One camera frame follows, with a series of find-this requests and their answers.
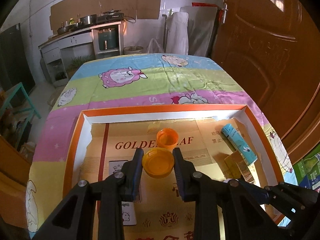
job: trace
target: drawer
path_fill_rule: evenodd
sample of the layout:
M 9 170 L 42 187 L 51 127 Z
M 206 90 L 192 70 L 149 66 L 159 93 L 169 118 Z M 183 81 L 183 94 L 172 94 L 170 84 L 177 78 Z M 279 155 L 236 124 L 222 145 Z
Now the drawer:
M 42 54 L 48 52 L 49 50 L 55 49 L 57 47 L 59 47 L 58 41 L 55 41 L 55 42 L 53 42 L 53 43 L 51 43 L 49 45 L 46 45 L 46 46 L 42 47 L 42 49 L 41 49 Z
M 92 42 L 91 32 L 81 33 L 78 35 L 69 36 L 59 40 L 59 48 L 63 49 L 63 48 L 90 43 L 90 42 Z
M 61 58 L 60 49 L 55 48 L 55 49 L 49 50 L 48 52 L 43 54 L 43 58 L 46 64 Z

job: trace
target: dark cabinet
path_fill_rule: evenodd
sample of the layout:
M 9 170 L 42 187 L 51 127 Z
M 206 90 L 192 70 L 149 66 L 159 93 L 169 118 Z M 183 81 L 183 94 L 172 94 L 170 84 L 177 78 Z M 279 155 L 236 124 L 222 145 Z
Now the dark cabinet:
M 28 94 L 35 86 L 24 53 L 20 24 L 17 24 L 0 33 L 0 85 L 6 91 L 19 82 Z M 17 93 L 11 101 L 12 106 L 21 105 L 24 98 L 22 92 Z

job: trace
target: red stripe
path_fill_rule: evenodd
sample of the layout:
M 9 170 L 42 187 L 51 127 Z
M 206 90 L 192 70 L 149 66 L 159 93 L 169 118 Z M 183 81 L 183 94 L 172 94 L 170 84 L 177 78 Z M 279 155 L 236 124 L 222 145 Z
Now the red stripe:
M 109 124 L 106 123 L 106 127 L 104 129 L 104 135 L 103 135 L 103 142 L 102 142 L 102 150 L 101 150 L 99 172 L 98 172 L 98 181 L 102 181 L 103 180 L 104 159 L 106 157 L 108 132 L 109 132 Z M 98 210 L 98 215 L 99 215 L 100 201 L 97 201 L 97 210 Z

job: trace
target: orange plastic lid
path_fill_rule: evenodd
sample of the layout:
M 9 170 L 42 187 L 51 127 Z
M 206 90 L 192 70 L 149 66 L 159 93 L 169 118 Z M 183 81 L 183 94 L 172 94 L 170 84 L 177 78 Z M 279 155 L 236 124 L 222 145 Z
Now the orange plastic lid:
M 142 158 L 145 172 L 152 178 L 161 179 L 168 176 L 174 166 L 174 157 L 164 148 L 153 148 Z
M 161 148 L 172 151 L 177 143 L 179 136 L 177 132 L 171 128 L 163 128 L 157 133 L 156 142 Z

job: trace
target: bedsheet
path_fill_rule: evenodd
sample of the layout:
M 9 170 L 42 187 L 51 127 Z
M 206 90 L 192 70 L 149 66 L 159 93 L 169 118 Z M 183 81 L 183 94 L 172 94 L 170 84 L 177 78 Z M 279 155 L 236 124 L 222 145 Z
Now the bedsheet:
M 284 180 L 297 185 L 277 133 L 249 95 L 211 59 L 139 54 L 94 60 L 83 64 L 71 78 L 42 130 L 26 192 L 30 235 L 62 199 L 68 147 L 82 110 L 163 104 L 248 105 L 276 154 Z

